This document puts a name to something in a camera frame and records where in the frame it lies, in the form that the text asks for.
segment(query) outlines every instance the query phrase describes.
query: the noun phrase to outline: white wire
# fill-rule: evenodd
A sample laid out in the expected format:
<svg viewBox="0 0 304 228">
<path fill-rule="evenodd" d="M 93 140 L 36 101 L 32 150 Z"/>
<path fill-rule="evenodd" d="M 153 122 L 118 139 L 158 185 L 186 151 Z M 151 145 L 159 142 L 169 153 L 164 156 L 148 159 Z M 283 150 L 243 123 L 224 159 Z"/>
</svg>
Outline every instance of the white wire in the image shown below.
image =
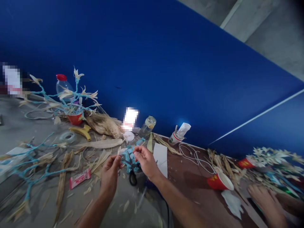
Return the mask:
<svg viewBox="0 0 304 228">
<path fill-rule="evenodd" d="M 187 150 L 189 150 L 190 153 L 191 153 L 191 151 L 190 151 L 190 149 L 189 149 L 188 147 L 184 146 L 183 144 L 186 144 L 186 143 L 181 142 L 181 143 L 179 144 L 180 153 L 181 153 L 181 155 L 182 155 L 183 158 L 188 159 L 188 160 L 192 161 L 194 164 L 203 167 L 203 168 L 204 168 L 208 173 L 210 173 L 210 174 L 216 174 L 216 172 L 214 171 L 212 165 L 211 165 L 209 162 L 205 161 L 205 160 L 199 159 L 199 157 L 198 157 L 198 155 L 197 155 L 197 152 L 199 152 L 199 151 L 198 151 L 198 150 L 195 150 L 195 149 L 194 149 L 192 146 L 190 146 L 189 144 L 186 144 L 186 145 L 187 145 L 188 147 L 190 147 L 190 148 L 194 151 L 194 158 L 185 155 L 184 152 L 183 152 L 183 150 L 181 149 L 182 147 L 184 147 L 184 148 L 186 148 Z M 207 169 L 202 165 L 201 162 L 207 163 L 207 164 L 211 167 L 211 169 L 213 170 L 213 173 L 211 173 L 209 170 L 207 170 Z"/>
<path fill-rule="evenodd" d="M 42 119 L 50 119 L 54 116 L 54 111 L 52 110 L 53 108 L 50 108 L 50 109 L 38 109 L 41 105 L 43 105 L 44 103 L 41 103 L 40 105 L 38 105 L 36 108 L 34 108 L 32 111 L 29 111 L 27 113 L 24 114 L 24 117 L 27 118 L 27 119 L 31 119 L 31 120 L 42 120 Z M 44 112 L 46 111 L 47 113 L 51 113 L 52 115 L 48 116 L 48 117 L 34 117 L 34 118 L 31 118 L 31 117 L 28 117 L 28 114 L 32 113 L 32 112 Z"/>
</svg>

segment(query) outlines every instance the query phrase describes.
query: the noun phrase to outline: paper sheet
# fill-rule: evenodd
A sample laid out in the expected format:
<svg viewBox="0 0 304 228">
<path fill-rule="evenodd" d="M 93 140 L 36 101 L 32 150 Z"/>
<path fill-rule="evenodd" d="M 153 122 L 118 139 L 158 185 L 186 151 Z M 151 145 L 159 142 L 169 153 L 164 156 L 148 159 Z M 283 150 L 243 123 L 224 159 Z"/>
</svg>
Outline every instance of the paper sheet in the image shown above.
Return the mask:
<svg viewBox="0 0 304 228">
<path fill-rule="evenodd" d="M 157 161 L 157 166 L 161 173 L 168 178 L 167 147 L 159 143 L 155 143 L 153 156 L 155 161 Z"/>
</svg>

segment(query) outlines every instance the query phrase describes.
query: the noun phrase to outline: red cup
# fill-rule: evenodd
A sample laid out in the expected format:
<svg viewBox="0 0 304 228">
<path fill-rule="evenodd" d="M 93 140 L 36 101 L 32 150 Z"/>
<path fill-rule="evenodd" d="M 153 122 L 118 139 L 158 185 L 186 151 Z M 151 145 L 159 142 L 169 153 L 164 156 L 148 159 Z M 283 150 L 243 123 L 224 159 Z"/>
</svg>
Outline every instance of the red cup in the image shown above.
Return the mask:
<svg viewBox="0 0 304 228">
<path fill-rule="evenodd" d="M 70 121 L 71 124 L 78 126 L 82 123 L 82 119 L 79 119 L 81 117 L 82 113 L 78 115 L 66 115 Z"/>
<path fill-rule="evenodd" d="M 242 168 L 254 168 L 255 166 L 252 164 L 251 159 L 244 158 L 243 160 L 240 160 L 237 162 L 238 165 Z"/>
<path fill-rule="evenodd" d="M 234 190 L 231 180 L 223 173 L 217 173 L 212 177 L 207 178 L 207 183 L 213 189 L 218 190 Z"/>
</svg>

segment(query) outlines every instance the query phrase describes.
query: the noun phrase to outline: water bottle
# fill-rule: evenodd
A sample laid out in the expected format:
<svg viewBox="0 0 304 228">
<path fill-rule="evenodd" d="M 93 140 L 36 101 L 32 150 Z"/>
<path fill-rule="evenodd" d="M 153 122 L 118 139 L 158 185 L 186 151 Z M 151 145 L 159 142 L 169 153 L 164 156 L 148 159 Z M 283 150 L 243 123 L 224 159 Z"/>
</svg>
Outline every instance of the water bottle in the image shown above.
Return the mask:
<svg viewBox="0 0 304 228">
<path fill-rule="evenodd" d="M 73 87 L 70 85 L 70 83 L 67 81 L 67 77 L 64 75 L 64 74 L 56 74 L 56 78 L 57 78 L 57 83 L 56 83 L 56 91 L 57 91 L 57 94 L 63 92 L 65 89 L 68 89 L 68 90 L 71 90 L 71 91 L 74 91 Z M 69 103 L 72 101 L 72 98 L 74 96 L 71 95 L 69 97 L 65 97 L 63 98 L 63 100 L 66 102 L 66 103 Z"/>
<path fill-rule="evenodd" d="M 139 137 L 147 138 L 152 132 L 155 124 L 156 124 L 156 119 L 153 116 L 148 116 L 145 123 L 142 125 L 142 127 L 139 130 L 138 133 Z"/>
</svg>

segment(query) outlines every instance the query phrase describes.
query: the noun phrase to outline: hand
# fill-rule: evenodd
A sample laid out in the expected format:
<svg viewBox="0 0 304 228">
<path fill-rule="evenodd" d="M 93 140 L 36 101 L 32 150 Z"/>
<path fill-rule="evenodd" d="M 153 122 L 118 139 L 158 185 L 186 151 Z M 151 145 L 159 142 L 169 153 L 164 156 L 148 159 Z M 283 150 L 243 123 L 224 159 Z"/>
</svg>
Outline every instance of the hand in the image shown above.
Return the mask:
<svg viewBox="0 0 304 228">
<path fill-rule="evenodd" d="M 122 168 L 119 155 L 110 156 L 100 171 L 101 186 L 99 196 L 106 195 L 108 199 L 112 201 L 114 198 L 117 178 L 118 178 L 118 167 Z"/>
<path fill-rule="evenodd" d="M 144 146 L 137 146 L 134 148 L 133 154 L 135 161 L 139 161 L 142 171 L 149 178 L 150 181 L 154 181 L 158 177 L 162 176 L 152 153 Z"/>
</svg>

